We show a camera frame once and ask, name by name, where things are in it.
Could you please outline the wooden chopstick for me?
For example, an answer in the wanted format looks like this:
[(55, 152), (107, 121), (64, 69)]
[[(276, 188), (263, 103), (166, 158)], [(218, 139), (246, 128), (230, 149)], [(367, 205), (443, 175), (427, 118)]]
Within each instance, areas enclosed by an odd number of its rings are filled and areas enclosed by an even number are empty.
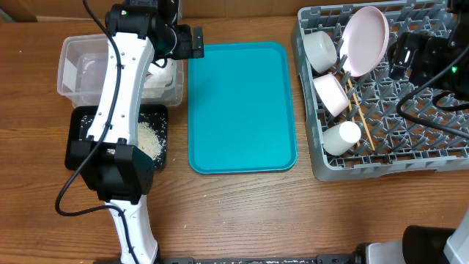
[[(350, 80), (350, 78), (347, 79), (347, 84), (349, 85), (349, 88), (352, 89), (353, 86), (352, 86), (352, 82)], [(375, 147), (374, 147), (374, 142), (373, 142), (373, 139), (372, 139), (372, 136), (369, 132), (369, 128), (368, 128), (368, 125), (367, 125), (367, 122), (366, 122), (366, 119), (363, 115), (363, 112), (362, 112), (362, 109), (361, 109), (361, 105), (360, 103), (358, 102), (358, 97), (357, 95), (355, 94), (355, 92), (352, 94), (353, 96), (353, 100), (355, 101), (355, 105), (358, 107), (358, 113), (359, 113), (359, 116), (361, 118), (361, 121), (363, 123), (363, 126), (364, 126), (364, 129), (365, 129), (365, 132), (366, 132), (366, 135), (368, 137), (368, 140), (369, 140), (369, 143), (371, 145), (371, 148), (373, 151), (375, 151)]]
[[(349, 89), (348, 89), (348, 86), (347, 84), (344, 85), (344, 89), (345, 89), (345, 93), (346, 93), (346, 96), (348, 98), (348, 116), (349, 116), (349, 119), (351, 122), (354, 122), (355, 123), (355, 114), (352, 113), (352, 103), (350, 101), (350, 98), (348, 97), (348, 92), (349, 92)], [(358, 140), (356, 142), (356, 148), (360, 147), (361, 146), (361, 143), (360, 143), (360, 140)]]

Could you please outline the grey bowl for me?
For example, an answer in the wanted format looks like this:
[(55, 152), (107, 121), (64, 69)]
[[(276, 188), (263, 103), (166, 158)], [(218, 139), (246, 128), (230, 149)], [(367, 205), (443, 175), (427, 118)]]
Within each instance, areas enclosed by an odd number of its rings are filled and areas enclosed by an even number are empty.
[(303, 38), (306, 56), (317, 73), (324, 73), (337, 60), (336, 48), (330, 36), (323, 32), (306, 34)]

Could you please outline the white napkin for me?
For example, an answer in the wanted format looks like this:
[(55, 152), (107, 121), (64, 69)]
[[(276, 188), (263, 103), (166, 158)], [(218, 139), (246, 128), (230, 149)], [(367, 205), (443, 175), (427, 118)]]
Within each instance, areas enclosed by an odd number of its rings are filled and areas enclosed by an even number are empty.
[(169, 59), (164, 68), (151, 63), (144, 82), (142, 97), (147, 99), (161, 98), (163, 93), (174, 86), (176, 65)]

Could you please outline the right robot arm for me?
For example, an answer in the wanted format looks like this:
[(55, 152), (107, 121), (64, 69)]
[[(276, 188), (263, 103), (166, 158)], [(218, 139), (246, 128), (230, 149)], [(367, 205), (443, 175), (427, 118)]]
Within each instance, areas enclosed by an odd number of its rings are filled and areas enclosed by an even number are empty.
[[(400, 79), (410, 70), (410, 82), (417, 87), (396, 105), (396, 113), (415, 124), (434, 128), (454, 136), (468, 134), (420, 119), (402, 110), (402, 106), (419, 92), (431, 87), (441, 93), (432, 99), (434, 107), (447, 95), (454, 95), (462, 104), (444, 106), (443, 111), (468, 109), (468, 2), (449, 1), (447, 12), (457, 15), (457, 25), (450, 37), (430, 37), (406, 33), (388, 52), (389, 70), (393, 79)], [(411, 225), (400, 241), (361, 244), (349, 257), (349, 263), (467, 263), (468, 218), (457, 229)]]

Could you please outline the rice pile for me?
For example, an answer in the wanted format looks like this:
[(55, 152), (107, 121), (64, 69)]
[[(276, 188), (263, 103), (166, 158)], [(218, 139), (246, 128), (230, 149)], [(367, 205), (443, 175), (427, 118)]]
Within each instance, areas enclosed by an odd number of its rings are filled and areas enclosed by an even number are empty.
[(157, 168), (166, 162), (167, 114), (140, 114), (138, 121), (138, 147), (154, 161)]

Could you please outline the white cup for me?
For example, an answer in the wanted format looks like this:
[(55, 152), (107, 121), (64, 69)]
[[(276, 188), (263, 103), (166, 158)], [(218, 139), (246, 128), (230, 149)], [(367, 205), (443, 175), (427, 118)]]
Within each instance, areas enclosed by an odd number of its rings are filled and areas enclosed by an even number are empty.
[(361, 138), (361, 129), (351, 121), (345, 121), (323, 133), (323, 148), (331, 155), (342, 155)]

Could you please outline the small pink bowl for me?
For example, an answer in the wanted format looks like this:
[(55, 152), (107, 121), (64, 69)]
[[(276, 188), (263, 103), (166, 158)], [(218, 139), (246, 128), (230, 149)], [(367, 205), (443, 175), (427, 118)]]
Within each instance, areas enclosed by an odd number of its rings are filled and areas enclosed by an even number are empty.
[(348, 106), (349, 100), (337, 78), (328, 73), (313, 79), (314, 88), (324, 107), (334, 116), (340, 115)]

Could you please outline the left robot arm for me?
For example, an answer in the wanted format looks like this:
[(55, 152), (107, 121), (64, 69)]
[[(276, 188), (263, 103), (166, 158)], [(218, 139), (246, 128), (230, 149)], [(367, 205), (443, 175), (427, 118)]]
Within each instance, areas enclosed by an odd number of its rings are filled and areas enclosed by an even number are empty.
[(102, 95), (83, 140), (69, 141), (65, 163), (74, 171), (55, 201), (81, 176), (109, 210), (121, 246), (121, 263), (159, 263), (147, 195), (155, 174), (153, 159), (138, 147), (138, 121), (150, 65), (204, 56), (201, 27), (179, 24), (178, 1), (124, 1), (114, 4), (97, 25), (108, 39)]

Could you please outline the large white plate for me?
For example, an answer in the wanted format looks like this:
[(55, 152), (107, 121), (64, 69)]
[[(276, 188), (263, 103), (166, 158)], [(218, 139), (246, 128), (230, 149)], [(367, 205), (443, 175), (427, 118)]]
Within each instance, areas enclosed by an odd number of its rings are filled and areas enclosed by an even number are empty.
[(343, 69), (352, 77), (363, 76), (380, 63), (388, 47), (389, 25), (384, 14), (373, 6), (360, 8), (342, 34), (340, 57), (347, 56)]

